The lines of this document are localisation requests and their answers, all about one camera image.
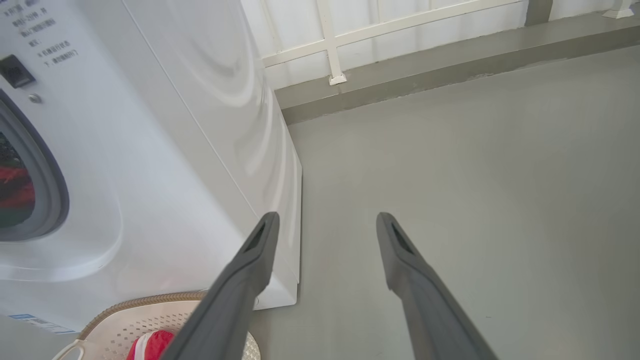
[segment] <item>round door window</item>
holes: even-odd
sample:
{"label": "round door window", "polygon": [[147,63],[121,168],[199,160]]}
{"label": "round door window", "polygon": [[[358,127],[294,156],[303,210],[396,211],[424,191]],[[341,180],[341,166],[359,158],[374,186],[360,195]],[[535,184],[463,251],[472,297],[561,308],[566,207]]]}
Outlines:
{"label": "round door window", "polygon": [[64,222],[68,193],[53,155],[0,90],[0,241],[50,233]]}

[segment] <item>washing machine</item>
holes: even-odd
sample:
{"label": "washing machine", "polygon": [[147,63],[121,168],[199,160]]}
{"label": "washing machine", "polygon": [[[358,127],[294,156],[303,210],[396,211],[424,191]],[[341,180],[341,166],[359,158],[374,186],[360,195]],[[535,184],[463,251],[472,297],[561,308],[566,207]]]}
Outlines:
{"label": "washing machine", "polygon": [[267,211],[256,309],[295,304],[302,168],[239,0],[0,0],[0,70],[0,313],[206,289]]}

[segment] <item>round woven object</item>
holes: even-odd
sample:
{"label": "round woven object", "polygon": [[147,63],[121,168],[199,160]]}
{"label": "round woven object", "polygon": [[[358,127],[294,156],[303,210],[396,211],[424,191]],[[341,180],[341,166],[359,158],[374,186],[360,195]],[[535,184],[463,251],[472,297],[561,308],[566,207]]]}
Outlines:
{"label": "round woven object", "polygon": [[[205,293],[173,293],[145,297],[110,307],[96,316],[78,338],[53,360],[78,348],[84,360],[124,360],[137,338],[147,332],[166,330],[177,334]],[[260,349],[247,333],[243,360],[260,360]]]}

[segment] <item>blue and white sticker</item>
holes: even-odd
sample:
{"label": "blue and white sticker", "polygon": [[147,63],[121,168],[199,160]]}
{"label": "blue and white sticker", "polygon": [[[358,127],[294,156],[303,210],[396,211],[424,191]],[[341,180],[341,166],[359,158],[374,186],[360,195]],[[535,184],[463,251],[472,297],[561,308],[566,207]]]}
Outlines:
{"label": "blue and white sticker", "polygon": [[46,331],[51,331],[54,334],[69,334],[71,332],[75,332],[73,330],[67,329],[66,327],[58,326],[54,323],[45,321],[41,318],[37,318],[29,314],[9,315],[9,317],[26,323],[30,323],[31,325],[37,326],[41,329],[45,329]]}

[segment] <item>floor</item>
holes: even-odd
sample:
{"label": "floor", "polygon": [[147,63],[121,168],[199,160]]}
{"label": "floor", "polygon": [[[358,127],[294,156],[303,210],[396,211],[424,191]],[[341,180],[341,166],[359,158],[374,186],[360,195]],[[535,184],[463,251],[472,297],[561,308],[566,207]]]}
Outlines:
{"label": "floor", "polygon": [[300,298],[263,360],[413,359],[374,222],[396,216],[501,359],[637,359],[640,46],[289,127]]}

